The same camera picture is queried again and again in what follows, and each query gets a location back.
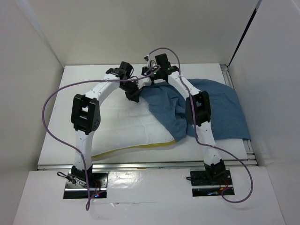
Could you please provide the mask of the white pillow with yellow edge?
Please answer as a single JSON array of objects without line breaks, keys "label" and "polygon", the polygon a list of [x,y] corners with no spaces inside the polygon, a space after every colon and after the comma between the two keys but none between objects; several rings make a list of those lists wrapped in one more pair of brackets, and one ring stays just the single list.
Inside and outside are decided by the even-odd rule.
[{"label": "white pillow with yellow edge", "polygon": [[92,160],[127,150],[150,150],[176,143],[170,132],[149,111],[148,103],[111,94],[100,106],[101,122],[92,142]]}]

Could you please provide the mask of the blue pillowcase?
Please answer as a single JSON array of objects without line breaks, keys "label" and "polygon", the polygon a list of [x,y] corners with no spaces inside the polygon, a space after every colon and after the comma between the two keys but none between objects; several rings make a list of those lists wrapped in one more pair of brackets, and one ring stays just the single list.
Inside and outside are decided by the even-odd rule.
[{"label": "blue pillowcase", "polygon": [[[207,79],[190,79],[201,95],[193,96],[195,117],[210,116],[215,140],[246,139],[250,133],[236,91],[229,86]],[[148,103],[149,111],[166,128],[176,141],[194,137],[191,109],[186,109],[188,97],[183,97],[173,86],[161,82],[145,87],[141,98]]]}]

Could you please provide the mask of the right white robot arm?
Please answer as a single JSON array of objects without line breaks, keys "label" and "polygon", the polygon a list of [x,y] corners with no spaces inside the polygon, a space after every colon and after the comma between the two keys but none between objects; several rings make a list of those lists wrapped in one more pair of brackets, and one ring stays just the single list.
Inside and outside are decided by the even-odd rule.
[{"label": "right white robot arm", "polygon": [[147,54],[144,59],[147,66],[142,69],[143,75],[148,75],[146,69],[159,65],[160,69],[150,77],[151,81],[165,80],[173,86],[185,99],[185,116],[187,122],[195,130],[195,139],[202,146],[205,180],[214,184],[225,174],[225,163],[216,149],[216,142],[211,128],[211,106],[208,92],[199,90],[181,74],[180,66],[172,66],[165,53],[151,60]]}]

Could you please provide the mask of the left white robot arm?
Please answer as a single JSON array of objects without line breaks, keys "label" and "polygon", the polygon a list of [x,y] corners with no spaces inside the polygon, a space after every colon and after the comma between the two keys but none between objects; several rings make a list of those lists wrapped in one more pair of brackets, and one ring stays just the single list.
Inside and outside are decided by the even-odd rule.
[{"label": "left white robot arm", "polygon": [[71,174],[76,182],[87,187],[92,183],[92,140],[101,121],[100,106],[117,88],[124,90],[128,100],[139,102],[142,88],[138,82],[130,81],[134,68],[127,62],[121,62],[117,68],[106,71],[104,82],[98,83],[85,94],[76,94],[73,98],[71,122],[75,129],[76,148],[83,154],[75,154]]}]

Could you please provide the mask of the right aluminium rail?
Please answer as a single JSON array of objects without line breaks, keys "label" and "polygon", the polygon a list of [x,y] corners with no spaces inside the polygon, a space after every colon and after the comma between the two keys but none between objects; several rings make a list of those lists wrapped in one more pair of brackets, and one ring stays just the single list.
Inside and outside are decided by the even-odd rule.
[{"label": "right aluminium rail", "polygon": [[226,64],[220,64],[220,68],[223,74],[223,78],[225,80],[225,84],[234,89],[234,84],[229,73],[229,67]]}]

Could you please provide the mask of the aluminium rail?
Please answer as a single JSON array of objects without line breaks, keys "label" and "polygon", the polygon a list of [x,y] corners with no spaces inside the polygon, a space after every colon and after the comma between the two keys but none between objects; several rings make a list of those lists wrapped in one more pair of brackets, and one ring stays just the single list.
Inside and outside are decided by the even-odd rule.
[{"label": "aluminium rail", "polygon": [[220,68],[223,74],[223,78],[225,80],[225,84],[234,89],[234,84],[229,73],[229,67],[226,64],[220,64]]},{"label": "aluminium rail", "polygon": [[[242,160],[247,166],[257,166],[258,163],[255,159]],[[226,166],[242,166],[239,161],[230,160],[225,161]],[[124,164],[95,164],[93,169],[98,170],[110,170],[110,169],[152,169],[152,168],[192,168],[203,167],[202,161],[190,161],[190,162],[160,162],[160,163],[124,163]],[[37,170],[69,170],[71,165],[38,165]]]}]

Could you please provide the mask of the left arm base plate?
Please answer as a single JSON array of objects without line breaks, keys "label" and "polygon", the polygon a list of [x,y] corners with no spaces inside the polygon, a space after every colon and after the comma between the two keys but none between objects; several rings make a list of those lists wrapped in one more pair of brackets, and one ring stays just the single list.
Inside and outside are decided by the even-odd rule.
[{"label": "left arm base plate", "polygon": [[[67,173],[63,199],[87,199],[86,183]],[[92,198],[101,199],[107,197],[108,172],[96,172],[92,174],[89,184]]]}]

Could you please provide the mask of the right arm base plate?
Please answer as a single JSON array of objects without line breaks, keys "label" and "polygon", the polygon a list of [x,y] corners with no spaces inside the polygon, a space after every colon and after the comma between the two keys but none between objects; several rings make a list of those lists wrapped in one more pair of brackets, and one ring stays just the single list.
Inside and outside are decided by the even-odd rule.
[{"label": "right arm base plate", "polygon": [[235,195],[233,181],[229,170],[216,180],[209,180],[205,171],[191,171],[186,180],[191,182],[193,197]]}]

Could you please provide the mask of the front aluminium rail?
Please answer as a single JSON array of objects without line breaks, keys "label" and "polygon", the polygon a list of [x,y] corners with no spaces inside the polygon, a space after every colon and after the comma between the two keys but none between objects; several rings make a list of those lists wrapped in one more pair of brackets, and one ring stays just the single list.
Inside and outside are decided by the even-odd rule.
[{"label": "front aluminium rail", "polygon": [[[242,160],[247,166],[257,166],[258,163],[255,159]],[[226,166],[242,166],[239,161],[230,160],[225,161]],[[202,161],[190,161],[190,162],[160,162],[160,163],[124,163],[124,164],[95,164],[93,169],[98,170],[110,170],[110,169],[152,169],[152,168],[192,168],[203,167]],[[69,170],[71,165],[38,165],[37,170]]]}]

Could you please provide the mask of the black corner post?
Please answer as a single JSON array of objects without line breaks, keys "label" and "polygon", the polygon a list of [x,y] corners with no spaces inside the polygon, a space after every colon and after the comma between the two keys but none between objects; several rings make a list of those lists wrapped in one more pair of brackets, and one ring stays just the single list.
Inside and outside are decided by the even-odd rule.
[{"label": "black corner post", "polygon": [[255,15],[256,15],[256,13],[257,13],[257,11],[258,11],[258,8],[259,8],[261,2],[262,2],[261,0],[258,0],[258,1],[257,1],[256,5],[255,5],[255,8],[254,8],[254,10],[253,10],[253,12],[252,12],[252,14],[251,14],[251,16],[250,16],[250,18],[249,18],[249,20],[248,20],[246,26],[245,26],[245,29],[244,29],[244,31],[243,31],[243,33],[242,33],[240,39],[239,39],[239,42],[238,42],[237,46],[236,46],[236,48],[235,48],[235,51],[234,51],[234,53],[233,53],[233,55],[232,55],[232,57],[231,57],[229,63],[227,64],[228,67],[231,65],[231,63],[232,63],[232,61],[233,61],[233,59],[234,59],[236,53],[238,52],[238,50],[239,50],[239,48],[240,48],[240,46],[241,46],[241,44],[242,44],[242,42],[243,42],[243,40],[244,40],[244,37],[245,37],[245,35],[247,34],[248,29],[249,29],[249,27],[250,27],[250,25],[251,25],[251,23],[252,23],[252,21],[253,21]]}]

